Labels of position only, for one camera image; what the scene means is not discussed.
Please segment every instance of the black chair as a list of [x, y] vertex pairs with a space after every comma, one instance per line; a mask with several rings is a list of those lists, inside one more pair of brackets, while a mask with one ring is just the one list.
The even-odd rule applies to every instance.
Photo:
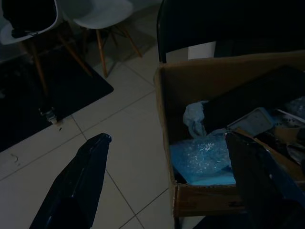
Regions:
[[166, 63], [168, 52], [213, 41], [215, 57], [232, 55], [236, 43], [241, 44], [237, 49], [250, 47], [240, 54], [302, 49], [304, 10], [303, 0], [163, 0], [157, 21], [159, 60]]

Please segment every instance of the cardboard box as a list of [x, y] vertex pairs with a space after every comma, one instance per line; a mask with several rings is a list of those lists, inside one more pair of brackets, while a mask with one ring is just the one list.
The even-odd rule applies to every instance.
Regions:
[[[305, 52], [211, 58], [160, 66], [155, 76], [155, 87], [174, 217], [236, 213], [244, 209], [235, 185], [204, 187], [176, 182], [169, 145], [191, 138], [183, 124], [186, 106], [210, 100], [281, 65], [304, 71]], [[299, 174], [299, 169], [296, 172], [297, 182], [303, 184], [303, 174]]]

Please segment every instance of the white plastic chair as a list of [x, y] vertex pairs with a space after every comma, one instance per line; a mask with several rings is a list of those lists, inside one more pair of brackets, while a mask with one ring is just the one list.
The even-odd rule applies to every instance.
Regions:
[[128, 2], [128, 0], [61, 0], [60, 3], [65, 17], [85, 29], [96, 30], [105, 77], [107, 77], [107, 69], [100, 30], [107, 29], [115, 45], [117, 45], [114, 33], [112, 32], [113, 27], [116, 27], [126, 38], [129, 39], [135, 52], [142, 57], [128, 31], [119, 24], [131, 16], [133, 12], [133, 5]]
[[[7, 45], [7, 44], [13, 44], [13, 43], [18, 43], [18, 42], [22, 42], [24, 44], [24, 47], [26, 49], [27, 52], [29, 52], [32, 56], [33, 59], [35, 61], [35, 65], [40, 77], [40, 81], [43, 87], [43, 91], [45, 93], [45, 95], [48, 95], [48, 88], [45, 82], [45, 78], [44, 78], [44, 74], [43, 74], [43, 70], [41, 67], [41, 63], [40, 63], [40, 59], [37, 53], [37, 49], [36, 49], [36, 45], [35, 43], [32, 41], [31, 38], [38, 36], [39, 34], [42, 34], [46, 31], [55, 29], [57, 26], [59, 26], [62, 22], [63, 22], [63, 15], [62, 15], [62, 11], [61, 8], [57, 2], [57, 0], [54, 0], [55, 3], [55, 9], [56, 9], [56, 18], [54, 23], [42, 30], [42, 31], [38, 31], [36, 32], [36, 34], [33, 35], [26, 35], [20, 38], [13, 38], [11, 35], [11, 32], [13, 30], [13, 27], [11, 25], [11, 23], [6, 24], [0, 32], [0, 42], [3, 45]], [[74, 51], [74, 49], [64, 40], [63, 36], [61, 35], [60, 32], [57, 32], [57, 37], [58, 39], [62, 42], [62, 44], [65, 46], [65, 48], [68, 50], [68, 52], [72, 55], [72, 57], [77, 61], [77, 63], [86, 71], [86, 73], [90, 76], [92, 76], [92, 73], [90, 72], [90, 70], [87, 68], [87, 66], [84, 64], [84, 62], [80, 59], [80, 57], [78, 56], [78, 54]]]

